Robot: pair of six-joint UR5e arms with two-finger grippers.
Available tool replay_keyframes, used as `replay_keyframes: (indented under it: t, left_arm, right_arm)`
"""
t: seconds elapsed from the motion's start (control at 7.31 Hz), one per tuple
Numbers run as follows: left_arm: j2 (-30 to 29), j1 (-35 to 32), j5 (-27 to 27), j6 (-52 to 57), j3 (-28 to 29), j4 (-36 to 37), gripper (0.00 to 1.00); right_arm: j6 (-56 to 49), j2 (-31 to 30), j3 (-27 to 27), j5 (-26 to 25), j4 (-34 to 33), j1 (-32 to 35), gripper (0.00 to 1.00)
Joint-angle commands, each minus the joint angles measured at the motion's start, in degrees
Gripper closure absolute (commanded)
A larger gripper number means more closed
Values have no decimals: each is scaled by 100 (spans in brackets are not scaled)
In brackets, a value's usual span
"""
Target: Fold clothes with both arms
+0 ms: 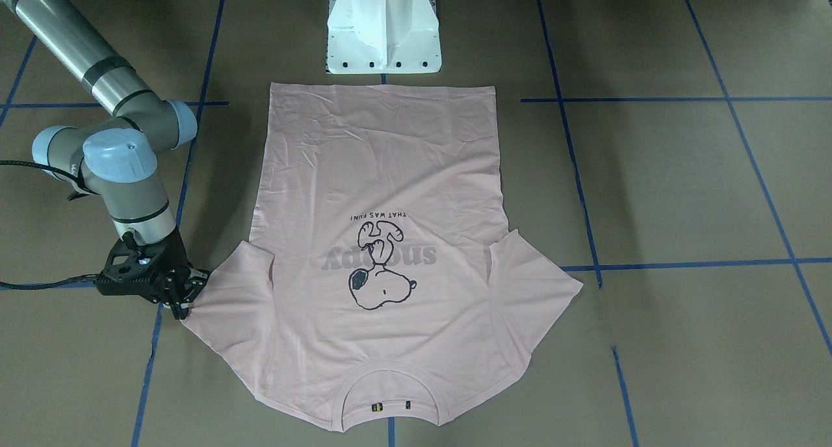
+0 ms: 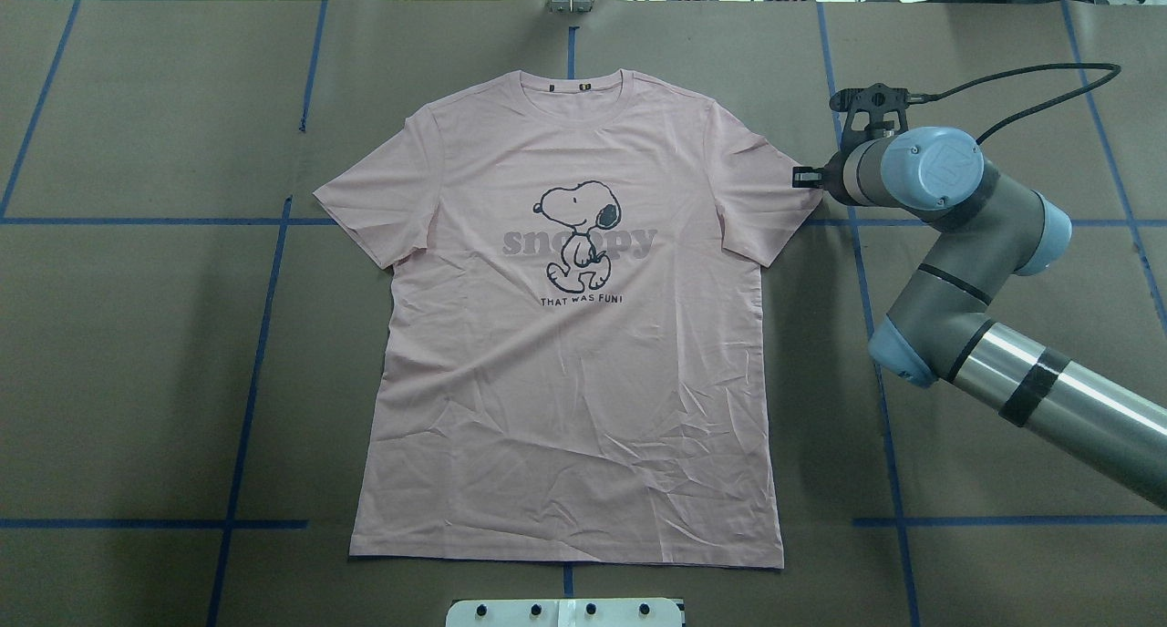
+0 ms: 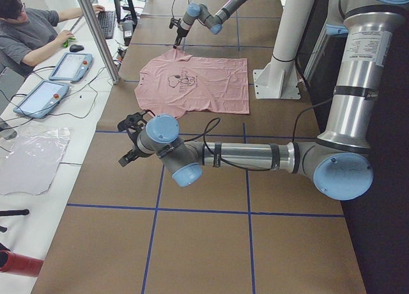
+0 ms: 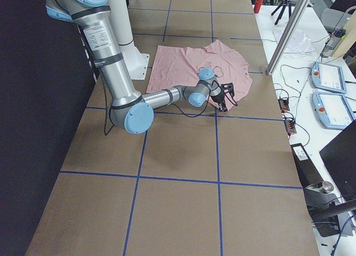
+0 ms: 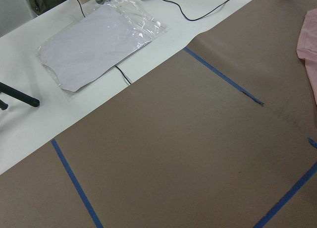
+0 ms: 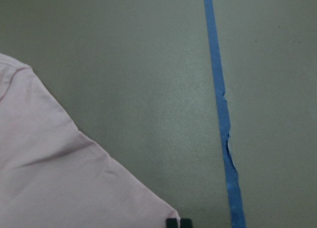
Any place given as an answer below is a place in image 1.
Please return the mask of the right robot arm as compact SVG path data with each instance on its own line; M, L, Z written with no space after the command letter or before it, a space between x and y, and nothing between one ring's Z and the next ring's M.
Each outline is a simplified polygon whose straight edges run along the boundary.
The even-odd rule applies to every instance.
M139 296L176 320L210 272L193 266L158 156L192 142L196 115L184 101L159 97L71 0L2 0L106 110L85 125L53 125L35 136L31 166L71 186L71 198L97 196L117 240L100 272L80 276L104 296Z

